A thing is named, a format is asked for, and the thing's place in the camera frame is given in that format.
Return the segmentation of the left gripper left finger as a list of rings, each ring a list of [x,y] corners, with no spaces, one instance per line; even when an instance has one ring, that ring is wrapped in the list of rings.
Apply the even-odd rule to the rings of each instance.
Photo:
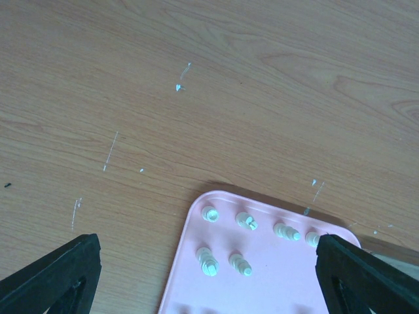
[[[97,234],[83,234],[1,280],[1,313],[89,313],[101,273]]]

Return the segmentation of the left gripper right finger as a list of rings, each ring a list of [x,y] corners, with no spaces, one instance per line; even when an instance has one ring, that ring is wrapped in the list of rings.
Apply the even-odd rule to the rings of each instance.
[[[418,313],[418,281],[337,235],[323,235],[316,275],[329,313]]]

